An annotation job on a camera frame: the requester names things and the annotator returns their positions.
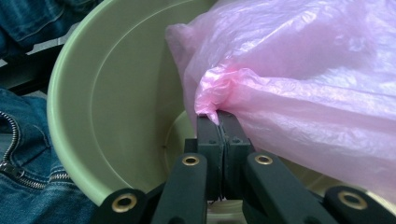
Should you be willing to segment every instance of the jacket zipper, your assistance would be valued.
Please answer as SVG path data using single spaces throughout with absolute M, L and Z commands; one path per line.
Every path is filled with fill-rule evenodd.
M 11 152 L 17 146 L 18 139 L 20 136 L 20 131 L 18 129 L 18 125 L 12 117 L 10 117 L 9 115 L 7 115 L 6 113 L 4 113 L 2 111 L 0 111 L 0 117 L 7 120 L 7 122 L 11 126 L 11 131 L 12 131 L 11 144 L 9 145 L 8 149 L 6 150 L 6 153 L 4 154 L 3 159 L 0 161 L 0 173 L 5 173 L 8 176 L 10 176 L 12 179 L 14 179 L 16 182 L 23 184 L 24 186 L 32 188 L 32 189 L 43 189 L 44 187 L 47 186 L 47 184 L 49 182 L 71 181 L 70 176 L 66 172 L 60 172 L 60 173 L 51 175 L 49 177 L 49 181 L 47 183 L 39 182 L 39 181 L 36 181 L 36 180 L 26 177 L 24 175 L 24 170 L 22 168 L 19 168 L 19 167 L 13 165 L 10 161 Z

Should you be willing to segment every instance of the blue jeans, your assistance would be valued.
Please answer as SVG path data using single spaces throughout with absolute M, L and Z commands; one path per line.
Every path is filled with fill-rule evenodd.
M 65 35 L 102 0 L 0 0 L 0 59 Z
M 0 88 L 0 136 L 0 223 L 89 222 L 96 205 L 55 154 L 44 99 Z

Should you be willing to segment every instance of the pink plastic bag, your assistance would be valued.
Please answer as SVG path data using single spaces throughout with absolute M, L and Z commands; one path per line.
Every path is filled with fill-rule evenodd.
M 192 122 L 396 202 L 395 1 L 219 1 L 166 39 Z

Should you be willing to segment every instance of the metal grommet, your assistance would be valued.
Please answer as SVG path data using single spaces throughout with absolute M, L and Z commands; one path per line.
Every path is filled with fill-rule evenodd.
M 137 204 L 136 196 L 132 193 L 121 194 L 114 200 L 111 207 L 116 213 L 124 213 L 134 208 Z
M 198 157 L 194 156 L 188 156 L 183 158 L 183 164 L 188 165 L 188 166 L 193 166 L 199 163 Z
M 264 156 L 264 155 L 258 155 L 254 158 L 257 163 L 262 164 L 262 165 L 269 165 L 273 163 L 273 160 L 270 157 Z
M 367 208 L 367 202 L 356 193 L 341 191 L 338 193 L 338 199 L 348 207 L 363 210 Z

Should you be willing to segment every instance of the denim jacket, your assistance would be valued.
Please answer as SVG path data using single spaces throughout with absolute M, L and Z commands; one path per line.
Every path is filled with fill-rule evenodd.
M 0 59 L 65 35 L 102 0 L 1 0 Z
M 0 223 L 89 222 L 96 205 L 53 150 L 45 99 L 0 89 L 0 137 Z

